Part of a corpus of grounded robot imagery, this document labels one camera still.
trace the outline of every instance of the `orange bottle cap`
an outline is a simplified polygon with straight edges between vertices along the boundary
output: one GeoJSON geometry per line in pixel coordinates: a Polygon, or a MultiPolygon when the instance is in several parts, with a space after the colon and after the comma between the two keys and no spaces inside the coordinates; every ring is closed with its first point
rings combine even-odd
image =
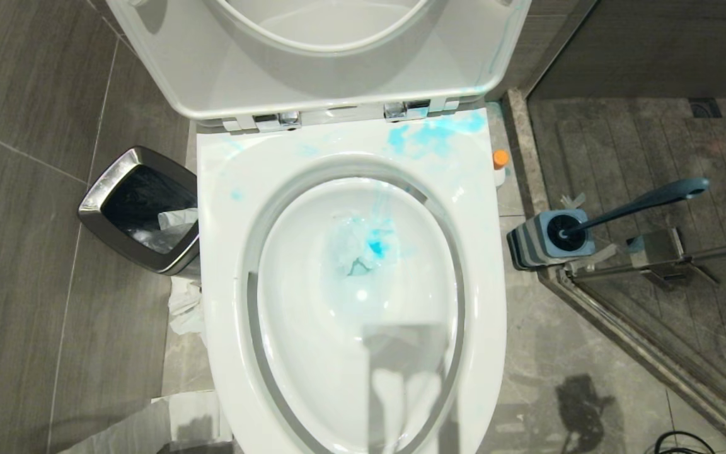
{"type": "Polygon", "coordinates": [[[496,149],[492,153],[492,163],[495,165],[495,170],[502,169],[509,163],[509,153],[504,149],[496,149]]]}

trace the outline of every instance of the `toilet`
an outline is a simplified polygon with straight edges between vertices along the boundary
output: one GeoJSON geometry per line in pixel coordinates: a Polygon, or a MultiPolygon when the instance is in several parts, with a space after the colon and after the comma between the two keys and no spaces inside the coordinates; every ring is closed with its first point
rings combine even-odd
{"type": "Polygon", "coordinates": [[[245,452],[474,454],[504,370],[486,93],[527,0],[108,0],[198,121],[207,347],[245,452]]]}

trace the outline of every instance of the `toilet brush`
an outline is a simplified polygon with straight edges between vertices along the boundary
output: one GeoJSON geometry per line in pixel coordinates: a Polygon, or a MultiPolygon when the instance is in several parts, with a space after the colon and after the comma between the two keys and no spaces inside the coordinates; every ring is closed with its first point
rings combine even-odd
{"type": "Polygon", "coordinates": [[[507,234],[512,263],[519,270],[528,270],[593,255],[596,242],[590,228],[651,207],[693,199],[709,186],[707,178],[681,179],[646,192],[592,221],[580,209],[541,212],[507,234]]]}

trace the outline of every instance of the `white toilet seat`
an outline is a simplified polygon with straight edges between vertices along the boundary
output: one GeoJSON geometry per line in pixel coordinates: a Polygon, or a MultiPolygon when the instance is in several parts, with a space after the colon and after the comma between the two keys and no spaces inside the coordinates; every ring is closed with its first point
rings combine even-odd
{"type": "MultiPolygon", "coordinates": [[[[458,256],[466,316],[452,323],[459,341],[453,349],[459,354],[444,364],[458,363],[449,384],[456,401],[460,454],[475,452],[497,402],[506,347],[501,233],[485,109],[403,123],[367,120],[293,132],[199,134],[198,150],[202,301],[210,365],[222,410],[244,451],[314,450],[294,434],[274,402],[287,399],[286,392],[272,397],[260,371],[258,358],[270,354],[263,344],[274,334],[251,328],[251,319],[261,317],[260,324],[270,319],[265,321],[262,313],[266,302],[247,304],[248,273],[257,271],[250,264],[261,259],[268,230],[300,195],[321,183],[366,177],[379,179],[377,184],[409,183],[407,192],[417,199],[427,196],[425,206],[447,228],[458,256]],[[260,314],[250,313],[250,308],[260,314]]],[[[276,367],[272,369],[279,380],[276,367]]],[[[446,413],[450,405],[452,399],[447,399],[440,411],[446,413]]],[[[313,436],[327,451],[351,451],[337,439],[331,441],[331,434],[313,436]]],[[[422,452],[434,449],[434,440],[421,447],[422,452]]]]}

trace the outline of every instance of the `stainless steel trash can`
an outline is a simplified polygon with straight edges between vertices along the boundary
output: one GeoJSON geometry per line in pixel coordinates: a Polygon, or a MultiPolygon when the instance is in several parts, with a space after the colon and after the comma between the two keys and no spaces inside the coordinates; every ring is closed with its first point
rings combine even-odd
{"type": "Polygon", "coordinates": [[[198,180],[171,159],[142,146],[103,172],[78,217],[118,253],[156,273],[199,277],[198,180]]]}

